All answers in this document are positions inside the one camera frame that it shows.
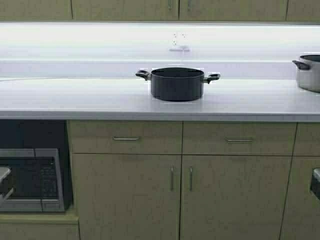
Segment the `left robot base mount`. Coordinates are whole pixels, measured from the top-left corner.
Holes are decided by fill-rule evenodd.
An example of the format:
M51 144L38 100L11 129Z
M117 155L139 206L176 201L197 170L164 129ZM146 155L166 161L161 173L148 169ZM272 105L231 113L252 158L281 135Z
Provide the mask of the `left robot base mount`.
M9 167L0 168L0 205L14 192L12 170Z

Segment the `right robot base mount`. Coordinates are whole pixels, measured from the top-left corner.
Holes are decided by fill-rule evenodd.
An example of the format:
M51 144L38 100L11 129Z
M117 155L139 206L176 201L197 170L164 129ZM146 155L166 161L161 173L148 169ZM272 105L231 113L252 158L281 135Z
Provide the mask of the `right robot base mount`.
M320 200L320 168L312 170L310 191Z

